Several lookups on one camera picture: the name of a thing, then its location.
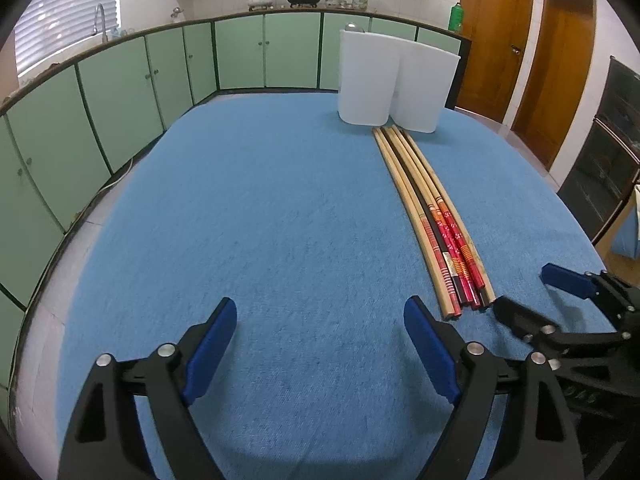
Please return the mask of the green bottle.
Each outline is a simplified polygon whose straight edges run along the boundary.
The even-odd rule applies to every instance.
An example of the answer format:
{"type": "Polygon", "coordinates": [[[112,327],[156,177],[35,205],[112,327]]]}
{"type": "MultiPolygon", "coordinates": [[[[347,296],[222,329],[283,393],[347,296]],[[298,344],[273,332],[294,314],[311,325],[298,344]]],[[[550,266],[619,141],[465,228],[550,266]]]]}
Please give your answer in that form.
{"type": "Polygon", "coordinates": [[[464,19],[464,9],[462,8],[461,3],[457,2],[450,9],[448,30],[450,32],[455,32],[456,34],[460,32],[463,19],[464,19]]]}

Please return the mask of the orange red patterned chopstick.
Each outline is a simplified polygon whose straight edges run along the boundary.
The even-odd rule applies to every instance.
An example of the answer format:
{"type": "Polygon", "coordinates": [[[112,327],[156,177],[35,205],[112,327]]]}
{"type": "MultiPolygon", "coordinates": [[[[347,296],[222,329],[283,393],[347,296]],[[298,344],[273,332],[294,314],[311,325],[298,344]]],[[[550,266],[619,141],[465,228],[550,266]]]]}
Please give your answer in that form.
{"type": "Polygon", "coordinates": [[[465,270],[466,277],[478,296],[478,301],[474,304],[474,307],[477,309],[486,308],[488,304],[495,299],[495,295],[488,281],[486,271],[482,266],[482,260],[480,260],[480,256],[477,255],[468,230],[458,215],[456,208],[454,208],[454,205],[451,203],[445,188],[442,186],[442,182],[439,181],[434,169],[426,160],[410,134],[396,126],[393,126],[392,130],[398,137],[398,140],[405,145],[409,155],[416,163],[426,186],[430,189],[435,204],[440,210],[442,218],[444,218],[448,226],[450,234],[454,238],[454,244],[456,244],[458,248],[460,254],[459,259],[461,260],[463,270],[465,270]]]}

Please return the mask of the blue table mat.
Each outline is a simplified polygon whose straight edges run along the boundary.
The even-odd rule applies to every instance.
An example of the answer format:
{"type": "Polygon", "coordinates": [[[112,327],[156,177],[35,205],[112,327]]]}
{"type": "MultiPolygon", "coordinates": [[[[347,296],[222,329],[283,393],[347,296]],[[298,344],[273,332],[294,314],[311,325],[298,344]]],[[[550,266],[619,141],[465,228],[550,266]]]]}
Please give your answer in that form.
{"type": "Polygon", "coordinates": [[[329,93],[195,107],[106,217],[66,321],[64,431],[94,360],[148,356],[233,299],[191,414],[229,479],[412,479],[450,415],[402,310],[432,281],[367,127],[329,93]]]}

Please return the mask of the wooden door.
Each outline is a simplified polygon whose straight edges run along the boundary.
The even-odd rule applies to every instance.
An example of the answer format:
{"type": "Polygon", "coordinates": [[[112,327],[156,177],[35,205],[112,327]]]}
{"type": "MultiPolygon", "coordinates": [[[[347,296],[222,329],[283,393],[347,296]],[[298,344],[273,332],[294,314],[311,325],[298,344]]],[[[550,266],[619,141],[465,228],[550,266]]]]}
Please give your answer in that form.
{"type": "Polygon", "coordinates": [[[457,106],[502,122],[511,102],[534,0],[461,0],[462,35],[471,40],[457,106]]]}
{"type": "Polygon", "coordinates": [[[512,130],[549,169],[565,141],[587,82],[597,0],[544,0],[540,31],[512,130]]]}

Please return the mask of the plain-end bamboo chopstick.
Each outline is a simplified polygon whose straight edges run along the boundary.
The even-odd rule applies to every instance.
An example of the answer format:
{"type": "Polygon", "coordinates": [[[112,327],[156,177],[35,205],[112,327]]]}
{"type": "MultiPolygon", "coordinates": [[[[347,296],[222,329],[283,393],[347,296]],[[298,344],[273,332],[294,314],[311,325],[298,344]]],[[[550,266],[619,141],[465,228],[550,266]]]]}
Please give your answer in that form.
{"type": "Polygon", "coordinates": [[[407,171],[390,147],[390,142],[387,141],[382,129],[373,128],[372,133],[407,211],[414,234],[416,234],[416,239],[434,285],[440,315],[445,321],[458,318],[461,315],[461,307],[454,289],[454,281],[436,242],[430,222],[428,222],[424,209],[419,203],[418,194],[416,194],[407,171]]]}

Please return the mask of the black chopstick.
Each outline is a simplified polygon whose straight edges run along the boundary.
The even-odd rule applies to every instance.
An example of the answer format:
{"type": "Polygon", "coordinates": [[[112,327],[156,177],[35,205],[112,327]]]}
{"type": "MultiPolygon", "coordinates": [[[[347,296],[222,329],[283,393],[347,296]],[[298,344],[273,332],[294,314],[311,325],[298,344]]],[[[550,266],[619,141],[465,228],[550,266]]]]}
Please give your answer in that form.
{"type": "Polygon", "coordinates": [[[458,295],[460,307],[474,307],[474,304],[478,301],[478,296],[466,277],[466,272],[463,270],[461,260],[459,259],[460,254],[458,248],[456,244],[454,244],[454,238],[450,234],[448,226],[435,204],[430,189],[426,186],[416,163],[409,155],[405,145],[398,140],[392,127],[385,127],[384,133],[386,134],[387,140],[390,141],[390,147],[400,159],[401,165],[407,171],[409,180],[414,186],[416,194],[418,194],[419,203],[424,209],[428,222],[430,222],[436,237],[436,242],[448,266],[451,278],[454,281],[454,289],[458,295]]]}

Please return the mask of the dark glass cabinet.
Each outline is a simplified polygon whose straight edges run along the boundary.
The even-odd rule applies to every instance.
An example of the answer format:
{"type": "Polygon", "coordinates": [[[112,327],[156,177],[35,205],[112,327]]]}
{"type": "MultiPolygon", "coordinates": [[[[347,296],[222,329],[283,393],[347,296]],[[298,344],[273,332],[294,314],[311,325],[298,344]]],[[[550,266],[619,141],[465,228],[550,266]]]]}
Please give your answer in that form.
{"type": "Polygon", "coordinates": [[[558,195],[597,243],[639,180],[639,74],[610,58],[602,98],[585,143],[558,195]]]}

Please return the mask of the chrome sink faucet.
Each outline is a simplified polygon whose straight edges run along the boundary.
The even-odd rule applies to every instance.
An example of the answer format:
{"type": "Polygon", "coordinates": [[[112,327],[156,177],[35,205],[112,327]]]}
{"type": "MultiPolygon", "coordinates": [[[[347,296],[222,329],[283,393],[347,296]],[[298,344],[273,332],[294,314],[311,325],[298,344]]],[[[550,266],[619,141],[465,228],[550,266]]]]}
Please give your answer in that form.
{"type": "Polygon", "coordinates": [[[102,3],[98,3],[94,9],[92,34],[100,36],[102,44],[107,43],[106,15],[102,3]]]}

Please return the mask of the white plastic utensil holder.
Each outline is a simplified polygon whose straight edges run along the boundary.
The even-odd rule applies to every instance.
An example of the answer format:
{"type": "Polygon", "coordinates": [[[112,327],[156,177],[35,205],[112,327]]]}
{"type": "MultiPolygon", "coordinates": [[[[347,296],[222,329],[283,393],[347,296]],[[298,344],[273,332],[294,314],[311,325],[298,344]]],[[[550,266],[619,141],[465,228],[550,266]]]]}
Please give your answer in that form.
{"type": "Polygon", "coordinates": [[[388,122],[432,133],[445,108],[460,56],[375,32],[340,32],[337,113],[355,126],[388,122]]]}

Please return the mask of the window blinds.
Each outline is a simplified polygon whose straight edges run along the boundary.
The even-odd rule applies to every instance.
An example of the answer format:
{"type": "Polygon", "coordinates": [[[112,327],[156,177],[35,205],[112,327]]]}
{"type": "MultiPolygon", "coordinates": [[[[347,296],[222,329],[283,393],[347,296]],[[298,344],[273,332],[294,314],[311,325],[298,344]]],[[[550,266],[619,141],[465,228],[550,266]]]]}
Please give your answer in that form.
{"type": "Polygon", "coordinates": [[[93,36],[93,15],[102,3],[106,30],[118,25],[118,0],[32,0],[14,27],[17,73],[49,55],[93,36]]]}

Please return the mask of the red-striped bamboo chopstick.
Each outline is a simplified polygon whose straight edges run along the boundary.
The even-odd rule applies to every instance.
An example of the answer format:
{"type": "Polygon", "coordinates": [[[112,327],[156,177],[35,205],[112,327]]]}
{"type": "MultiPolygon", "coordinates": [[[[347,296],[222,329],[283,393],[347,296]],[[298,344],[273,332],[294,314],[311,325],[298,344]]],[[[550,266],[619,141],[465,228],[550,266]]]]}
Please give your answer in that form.
{"type": "Polygon", "coordinates": [[[377,128],[374,136],[416,233],[440,313],[445,320],[460,318],[473,292],[469,280],[459,274],[458,258],[451,255],[454,243],[416,154],[395,127],[377,128]]]}

